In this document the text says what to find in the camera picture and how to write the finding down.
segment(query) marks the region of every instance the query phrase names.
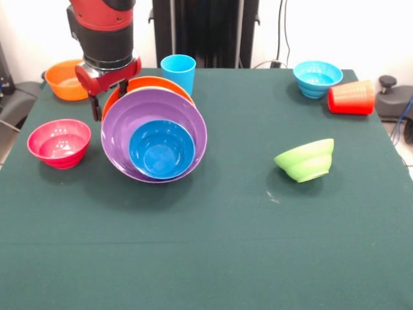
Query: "blue cable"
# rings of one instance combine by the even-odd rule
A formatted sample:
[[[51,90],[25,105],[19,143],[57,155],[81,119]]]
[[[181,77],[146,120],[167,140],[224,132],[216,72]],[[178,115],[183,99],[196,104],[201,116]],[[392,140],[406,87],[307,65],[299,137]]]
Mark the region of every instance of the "blue cable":
[[[412,105],[413,105],[413,96],[411,97],[410,101],[408,102],[408,105],[407,105],[405,111],[404,111],[403,114],[400,116],[400,118],[399,118],[399,120],[398,120],[398,123],[397,123],[397,125],[396,125],[396,126],[398,127],[398,139],[397,139],[396,143],[394,144],[394,146],[396,146],[396,145],[399,143],[399,141],[400,141],[400,135],[401,135],[401,133],[400,133],[400,130],[401,130],[400,127],[401,127],[401,122],[405,119],[405,116],[406,116],[407,112],[410,110],[410,108],[412,107]]]

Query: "cup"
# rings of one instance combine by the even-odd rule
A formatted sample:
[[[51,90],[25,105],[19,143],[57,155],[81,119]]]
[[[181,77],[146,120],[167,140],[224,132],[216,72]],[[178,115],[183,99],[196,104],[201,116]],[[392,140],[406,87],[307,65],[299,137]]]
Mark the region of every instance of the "cup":
[[[177,83],[192,95],[196,61],[188,55],[170,55],[162,59],[161,68],[164,78]]]
[[[371,81],[338,85],[328,91],[328,108],[331,113],[371,114],[375,101],[376,95]]]

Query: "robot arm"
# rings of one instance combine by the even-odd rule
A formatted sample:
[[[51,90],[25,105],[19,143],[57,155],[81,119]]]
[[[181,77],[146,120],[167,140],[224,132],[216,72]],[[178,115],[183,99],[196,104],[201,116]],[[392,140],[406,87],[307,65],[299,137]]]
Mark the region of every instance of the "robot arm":
[[[88,91],[94,119],[101,120],[96,96],[117,84],[126,94],[128,80],[139,74],[141,61],[133,52],[135,0],[70,0],[67,9],[72,37],[79,41],[83,60],[76,75]]]

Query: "stacked bowls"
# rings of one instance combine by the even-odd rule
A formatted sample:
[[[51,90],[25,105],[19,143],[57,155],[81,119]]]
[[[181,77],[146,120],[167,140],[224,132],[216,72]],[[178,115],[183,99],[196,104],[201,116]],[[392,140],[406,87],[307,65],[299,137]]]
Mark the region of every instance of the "stacked bowls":
[[[139,77],[103,110],[101,143],[110,162],[142,182],[167,183],[190,174],[207,148],[207,126],[191,97],[161,77]]]

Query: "upside-down cup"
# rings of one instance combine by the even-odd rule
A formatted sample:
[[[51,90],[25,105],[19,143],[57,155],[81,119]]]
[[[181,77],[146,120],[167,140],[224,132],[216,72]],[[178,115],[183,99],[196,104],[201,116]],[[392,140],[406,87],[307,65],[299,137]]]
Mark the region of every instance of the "upside-down cup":
[[[368,115],[374,111],[375,100],[371,81],[338,85],[328,91],[328,108],[331,113]]]

